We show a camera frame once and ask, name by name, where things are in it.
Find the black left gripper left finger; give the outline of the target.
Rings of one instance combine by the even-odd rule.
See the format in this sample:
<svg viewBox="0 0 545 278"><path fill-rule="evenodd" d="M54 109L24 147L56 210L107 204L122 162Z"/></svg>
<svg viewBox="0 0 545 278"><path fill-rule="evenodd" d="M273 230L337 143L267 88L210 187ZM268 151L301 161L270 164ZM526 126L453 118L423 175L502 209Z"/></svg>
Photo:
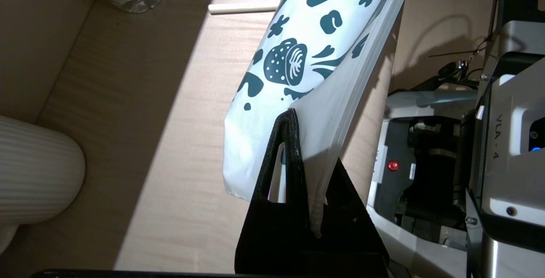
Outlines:
<svg viewBox="0 0 545 278"><path fill-rule="evenodd" d="M280 145L284 145L286 201L268 199ZM235 251L238 275L302 275L312 237L298 119L294 109L280 114L271 131Z"/></svg>

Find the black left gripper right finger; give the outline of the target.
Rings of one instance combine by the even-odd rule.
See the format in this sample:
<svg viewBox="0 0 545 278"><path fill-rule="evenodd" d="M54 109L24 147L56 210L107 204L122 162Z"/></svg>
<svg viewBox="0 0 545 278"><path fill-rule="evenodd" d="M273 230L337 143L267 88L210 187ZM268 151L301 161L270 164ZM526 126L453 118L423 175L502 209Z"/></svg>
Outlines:
<svg viewBox="0 0 545 278"><path fill-rule="evenodd" d="M321 241L334 275L389 274L389 253L340 159L326 191Z"/></svg>

